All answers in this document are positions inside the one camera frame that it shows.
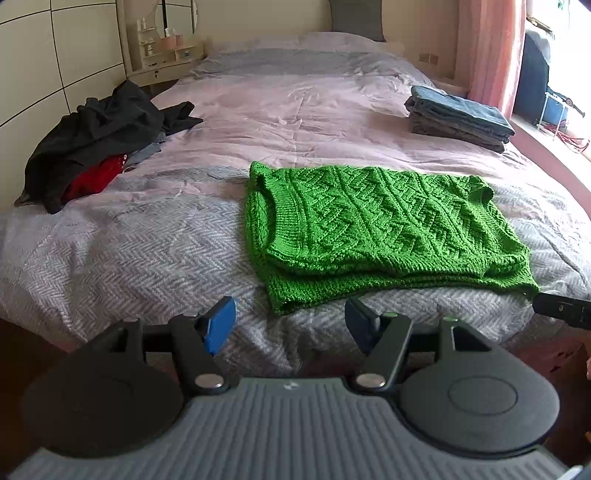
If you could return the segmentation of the person right hand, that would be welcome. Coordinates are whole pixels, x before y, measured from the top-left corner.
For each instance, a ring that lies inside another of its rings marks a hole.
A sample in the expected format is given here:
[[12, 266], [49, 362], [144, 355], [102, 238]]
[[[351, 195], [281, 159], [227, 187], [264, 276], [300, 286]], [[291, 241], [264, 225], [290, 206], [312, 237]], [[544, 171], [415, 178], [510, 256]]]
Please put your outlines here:
[[[591, 358], [586, 362], [586, 379], [590, 382], [591, 381]], [[591, 443], [591, 431], [587, 431], [585, 433], [585, 438], [587, 439], [588, 443]]]

